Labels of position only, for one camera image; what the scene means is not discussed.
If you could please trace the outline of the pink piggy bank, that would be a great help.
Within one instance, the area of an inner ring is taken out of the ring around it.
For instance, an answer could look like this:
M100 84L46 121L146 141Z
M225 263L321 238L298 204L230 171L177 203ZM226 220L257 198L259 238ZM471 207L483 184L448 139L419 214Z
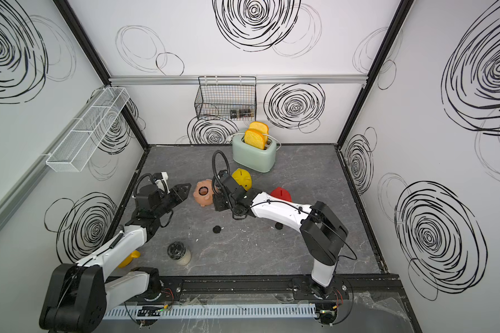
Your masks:
M213 194L213 182L206 179L197 183L193 197L201 207L206 207L213 204Z

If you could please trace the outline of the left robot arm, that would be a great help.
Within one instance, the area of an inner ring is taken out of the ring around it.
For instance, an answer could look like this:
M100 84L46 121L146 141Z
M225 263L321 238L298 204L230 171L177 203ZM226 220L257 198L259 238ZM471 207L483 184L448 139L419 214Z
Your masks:
M161 218L173 214L191 192L183 183L162 191L147 185L135 195L131 220L98 250L73 264L61 264L51 275L39 326L49 332L93 332L107 311L135 296L157 297L163 286L158 269L139 267L109 281L110 274L161 228Z

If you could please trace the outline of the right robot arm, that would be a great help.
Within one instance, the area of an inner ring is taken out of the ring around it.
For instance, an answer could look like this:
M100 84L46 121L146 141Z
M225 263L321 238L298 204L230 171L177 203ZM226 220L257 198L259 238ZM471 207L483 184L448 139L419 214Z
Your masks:
M328 205L321 201L313 205L291 203L261 190L246 190L227 171L215 175L212 185L226 199L235 218L269 219L297 231L313 258L312 292L321 299L333 292L332 282L348 230Z

